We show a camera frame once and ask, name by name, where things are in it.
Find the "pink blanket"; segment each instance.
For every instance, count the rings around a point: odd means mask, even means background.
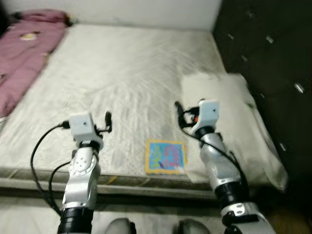
[[[64,22],[61,11],[23,12],[0,38],[0,118],[13,111],[38,77],[47,55],[64,36]]]

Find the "floor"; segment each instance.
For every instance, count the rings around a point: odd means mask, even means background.
[[[136,224],[138,234],[170,234],[186,218],[202,222],[212,234],[222,234],[225,228],[218,215],[217,209],[103,205],[94,214],[92,233],[103,234],[111,221],[127,217]],[[58,225],[58,215],[41,199],[0,197],[1,234],[55,234]]]

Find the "mattress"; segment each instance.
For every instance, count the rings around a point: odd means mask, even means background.
[[[224,74],[208,32],[78,24],[68,29],[48,66],[7,119],[0,135],[0,186],[35,188],[31,152],[52,126],[89,111],[98,127],[112,112],[113,131],[99,154],[100,193],[208,197],[208,183],[186,176],[145,174],[147,139],[187,142],[176,124],[174,102],[181,79],[196,72]],[[35,168],[46,186],[49,173],[71,159],[70,131],[55,130],[42,142]],[[62,190],[67,168],[55,178]]]

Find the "black cable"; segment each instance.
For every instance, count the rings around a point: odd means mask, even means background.
[[[183,113],[181,113],[181,114],[179,115],[178,119],[180,119],[181,117],[184,118],[184,114],[186,114],[186,113],[189,113],[189,110],[188,110],[188,111],[184,111]],[[239,171],[239,173],[240,173],[240,176],[241,176],[242,185],[243,185],[243,187],[244,187],[244,189],[245,189],[245,191],[246,191],[246,194],[249,195],[249,186],[248,186],[248,182],[247,182],[246,176],[245,176],[243,170],[241,169],[241,167],[240,167],[240,165],[239,165],[239,163],[238,163],[236,157],[235,157],[233,154],[232,154],[232,156],[233,156],[234,159],[231,158],[230,156],[228,156],[226,152],[222,151],[222,150],[219,149],[218,147],[216,147],[216,146],[214,146],[214,145],[212,145],[212,144],[210,144],[210,143],[207,143],[207,142],[203,141],[202,139],[197,138],[197,137],[195,137],[195,136],[189,134],[188,132],[186,132],[186,131],[180,126],[180,124],[178,124],[178,125],[179,125],[180,130],[181,130],[185,135],[187,135],[187,136],[189,136],[189,137],[191,137],[191,138],[193,138],[193,139],[195,139],[195,140],[198,140],[198,141],[200,141],[200,142],[203,143],[203,144],[206,144],[206,145],[208,145],[208,146],[213,147],[213,148],[214,148],[215,150],[217,150],[220,154],[222,154],[222,155],[225,156],[229,161],[231,161],[231,163],[233,163],[233,165],[238,169],[238,171]]]
[[[58,167],[56,167],[56,168],[52,171],[52,173],[51,173],[51,175],[50,175],[50,179],[49,179],[49,195],[50,195],[50,202],[51,202],[51,204],[53,205],[53,207],[56,208],[56,209],[58,210],[58,212],[57,212],[58,214],[61,214],[62,212],[61,212],[59,206],[57,205],[57,203],[56,203],[55,200],[54,200],[53,190],[52,190],[52,181],[53,181],[54,174],[55,174],[61,167],[65,166],[65,165],[67,165],[67,164],[69,164],[69,163],[70,163],[70,161],[69,161],[69,162],[65,162],[65,163],[59,165]]]
[[[43,134],[39,141],[37,142],[37,144],[35,145],[34,149],[33,149],[33,152],[31,153],[31,157],[30,157],[30,168],[31,168],[31,173],[33,175],[33,178],[34,178],[34,181],[36,183],[36,186],[38,188],[38,191],[40,192],[40,194],[42,195],[43,197],[43,200],[53,209],[55,210],[56,213],[58,213],[59,215],[61,215],[61,212],[59,211],[59,209],[57,209],[53,203],[51,202],[50,198],[46,196],[45,192],[43,191],[40,183],[39,183],[39,178],[36,174],[36,171],[35,171],[35,168],[34,168],[34,156],[35,156],[35,153],[39,147],[39,145],[41,144],[41,142],[43,141],[43,139],[50,133],[52,132],[54,129],[56,128],[64,128],[64,129],[69,129],[70,126],[69,126],[69,122],[68,121],[64,121],[63,123],[61,124],[58,124],[57,126],[54,126],[53,128],[49,129],[45,134]]]

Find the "colorful picture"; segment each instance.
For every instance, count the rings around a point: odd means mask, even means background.
[[[146,146],[146,173],[183,174],[185,165],[184,142],[148,140]]]

